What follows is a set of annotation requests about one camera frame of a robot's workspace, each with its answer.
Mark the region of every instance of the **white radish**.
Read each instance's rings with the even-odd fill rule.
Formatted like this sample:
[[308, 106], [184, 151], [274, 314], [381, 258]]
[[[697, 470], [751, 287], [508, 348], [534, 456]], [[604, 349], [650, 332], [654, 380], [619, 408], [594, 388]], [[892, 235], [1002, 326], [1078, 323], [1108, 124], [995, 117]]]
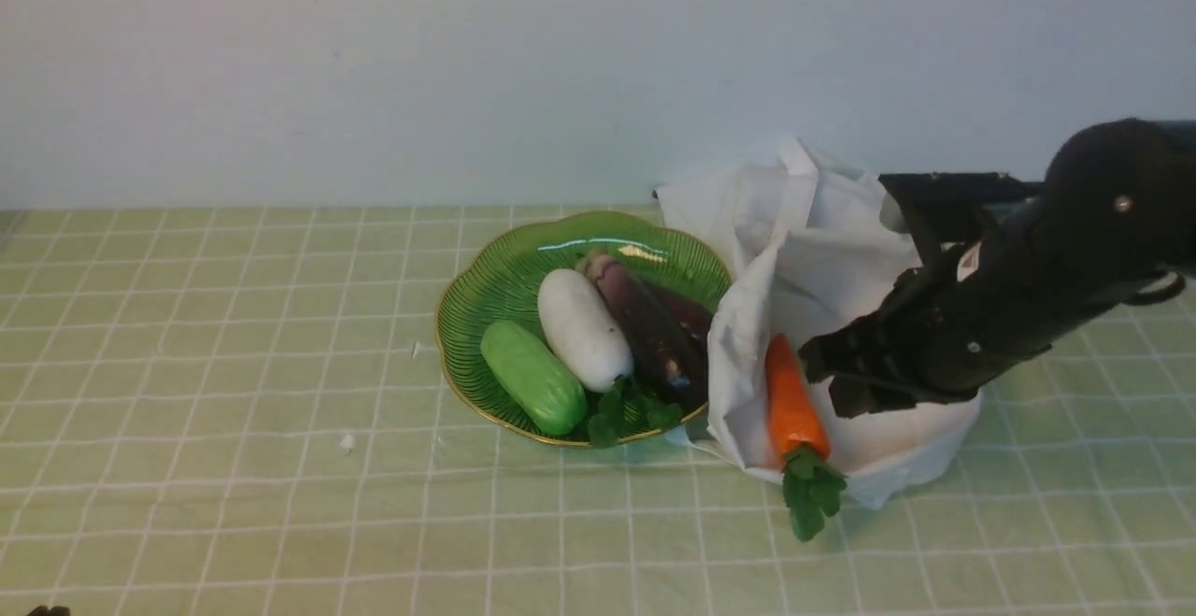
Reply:
[[536, 298], [548, 347], [590, 391], [610, 391], [634, 368], [631, 347], [605, 301], [580, 272], [544, 276]]

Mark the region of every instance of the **green plate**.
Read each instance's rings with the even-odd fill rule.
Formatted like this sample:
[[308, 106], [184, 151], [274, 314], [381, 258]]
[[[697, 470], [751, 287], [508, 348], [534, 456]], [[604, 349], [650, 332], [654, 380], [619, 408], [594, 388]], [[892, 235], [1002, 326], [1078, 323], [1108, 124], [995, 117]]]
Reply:
[[[591, 446], [585, 421], [565, 437], [548, 437], [537, 429], [490, 373], [480, 344], [496, 318], [511, 318], [543, 339], [536, 310], [541, 281], [555, 268], [575, 267], [596, 246], [622, 258], [636, 276], [700, 301], [712, 312], [731, 285], [727, 268], [696, 237], [618, 212], [585, 212], [504, 233], [448, 285], [437, 309], [437, 343], [445, 378], [466, 405], [545, 444]], [[703, 405], [683, 421], [704, 410]], [[661, 433], [631, 408], [627, 420], [620, 443]]]

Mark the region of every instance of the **white cloth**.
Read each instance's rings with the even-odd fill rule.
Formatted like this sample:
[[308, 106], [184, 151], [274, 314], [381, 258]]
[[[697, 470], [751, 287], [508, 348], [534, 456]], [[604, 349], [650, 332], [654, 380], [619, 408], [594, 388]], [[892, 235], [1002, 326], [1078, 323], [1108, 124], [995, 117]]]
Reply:
[[[709, 438], [685, 428], [669, 438], [780, 482], [763, 370], [770, 336], [782, 331], [799, 347], [872, 312], [897, 275], [919, 266], [917, 252], [909, 236], [880, 225], [885, 190], [875, 176], [795, 140], [775, 167], [743, 165], [659, 187], [657, 195], [665, 225], [704, 240], [734, 279], [709, 335]], [[830, 437], [830, 463], [848, 476], [847, 494], [869, 508], [941, 476], [981, 404], [977, 396], [843, 420], [828, 389], [820, 383], [810, 394]]]

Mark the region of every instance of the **purple eggplant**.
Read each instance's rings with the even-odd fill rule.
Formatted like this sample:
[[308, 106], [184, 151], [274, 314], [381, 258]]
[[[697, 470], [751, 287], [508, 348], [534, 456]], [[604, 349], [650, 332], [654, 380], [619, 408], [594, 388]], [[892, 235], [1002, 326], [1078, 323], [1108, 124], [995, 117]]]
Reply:
[[704, 356], [706, 339], [710, 334], [710, 322], [714, 321], [714, 315], [710, 315], [710, 311], [706, 310], [706, 306], [702, 306], [700, 301], [688, 299], [670, 288], [661, 287], [661, 285], [643, 283], [652, 292], [652, 295], [673, 315], [673, 318], [689, 334], [694, 343], [697, 344], [698, 352]]
[[631, 347], [635, 370], [665, 403], [690, 413], [706, 403], [706, 359], [681, 324], [623, 263], [593, 250], [578, 270], [598, 287]]

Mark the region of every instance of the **orange carrot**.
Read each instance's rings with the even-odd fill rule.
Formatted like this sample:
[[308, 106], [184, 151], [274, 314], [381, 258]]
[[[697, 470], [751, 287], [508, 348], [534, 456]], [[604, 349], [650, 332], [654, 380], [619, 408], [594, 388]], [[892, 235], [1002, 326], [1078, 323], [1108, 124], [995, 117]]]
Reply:
[[801, 365], [783, 334], [773, 336], [764, 355], [768, 380], [768, 433], [781, 459], [781, 492], [789, 506], [789, 526], [801, 542], [825, 527], [838, 513], [843, 475], [826, 464], [830, 439], [801, 373]]
[[764, 355], [768, 380], [768, 432], [781, 463], [786, 456], [808, 446], [822, 459], [830, 457], [830, 440], [810, 400], [798, 358], [785, 334], [773, 336]]

